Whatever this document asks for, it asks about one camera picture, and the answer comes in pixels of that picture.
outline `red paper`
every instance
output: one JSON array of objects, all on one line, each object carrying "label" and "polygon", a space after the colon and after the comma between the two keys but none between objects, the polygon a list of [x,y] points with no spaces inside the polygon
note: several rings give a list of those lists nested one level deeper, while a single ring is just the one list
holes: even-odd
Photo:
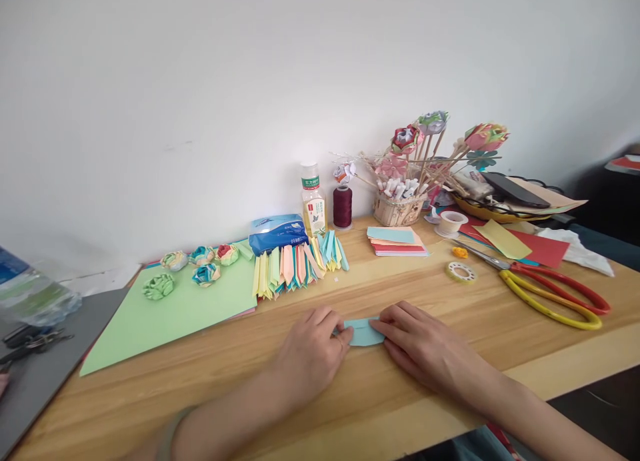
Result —
[{"label": "red paper", "polygon": [[623,168],[630,168],[635,170],[640,170],[640,163],[636,163],[635,161],[631,161],[628,158],[618,158],[617,160],[611,161],[612,165],[620,166]]},{"label": "red paper", "polygon": [[[484,242],[490,246],[493,246],[489,240],[487,240],[482,234],[478,233],[474,226],[484,226],[486,221],[466,215],[469,218],[469,222],[460,227],[460,231],[464,234],[471,236],[475,240]],[[549,268],[559,268],[562,258],[564,258],[567,249],[569,249],[569,243],[564,241],[557,241],[542,236],[535,236],[534,234],[528,234],[515,230],[508,230],[515,235],[520,241],[531,248],[532,252],[527,259],[529,261],[535,261],[540,264],[544,264]]]},{"label": "red paper", "polygon": [[515,230],[508,231],[511,231],[516,238],[533,250],[533,252],[527,256],[528,260],[544,264],[549,268],[558,269],[562,258],[565,257],[565,253],[569,249],[568,242],[543,238],[542,236],[535,236],[534,234]]},{"label": "red paper", "polygon": [[384,244],[371,244],[376,251],[406,251],[406,252],[425,252],[424,246],[386,246]]}]

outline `plastic bottle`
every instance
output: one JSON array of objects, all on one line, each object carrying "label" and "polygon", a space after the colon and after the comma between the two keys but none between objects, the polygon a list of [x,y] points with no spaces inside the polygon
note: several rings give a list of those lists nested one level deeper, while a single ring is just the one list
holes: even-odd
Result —
[{"label": "plastic bottle", "polygon": [[82,297],[47,278],[0,246],[0,317],[53,326],[82,304]]},{"label": "plastic bottle", "polygon": [[318,164],[305,161],[302,166],[302,219],[309,236],[327,232],[327,199],[320,187]]}]

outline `pen holder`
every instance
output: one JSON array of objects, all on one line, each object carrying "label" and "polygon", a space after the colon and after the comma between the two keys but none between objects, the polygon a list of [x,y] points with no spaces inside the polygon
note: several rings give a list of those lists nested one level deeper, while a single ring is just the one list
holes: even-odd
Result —
[{"label": "pen holder", "polygon": [[411,226],[418,221],[422,204],[428,193],[400,201],[391,200],[380,192],[373,201],[373,217],[383,226]]}]

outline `wrist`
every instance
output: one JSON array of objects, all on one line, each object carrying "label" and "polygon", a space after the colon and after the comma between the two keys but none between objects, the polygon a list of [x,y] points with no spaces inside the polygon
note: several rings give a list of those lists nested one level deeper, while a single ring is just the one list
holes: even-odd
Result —
[{"label": "wrist", "polygon": [[491,403],[481,411],[490,421],[506,427],[514,418],[526,412],[525,405],[537,396],[520,382],[501,373],[501,378],[495,385]]},{"label": "wrist", "polygon": [[281,373],[269,367],[250,382],[251,389],[265,407],[265,415],[273,422],[288,417],[297,409],[285,381]]}]

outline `tape roll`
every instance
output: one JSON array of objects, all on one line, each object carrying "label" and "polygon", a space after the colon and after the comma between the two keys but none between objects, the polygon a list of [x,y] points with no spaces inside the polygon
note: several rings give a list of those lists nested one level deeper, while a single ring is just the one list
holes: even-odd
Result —
[{"label": "tape roll", "polygon": [[457,211],[443,211],[440,218],[440,223],[434,231],[443,238],[457,238],[460,226],[469,222],[469,218]]},{"label": "tape roll", "polygon": [[[456,270],[461,270],[465,274],[460,274]],[[450,262],[445,269],[445,273],[447,273],[447,276],[454,281],[464,284],[471,284],[472,282],[475,282],[478,277],[474,270],[469,268],[466,264],[458,263],[457,261]]]}]

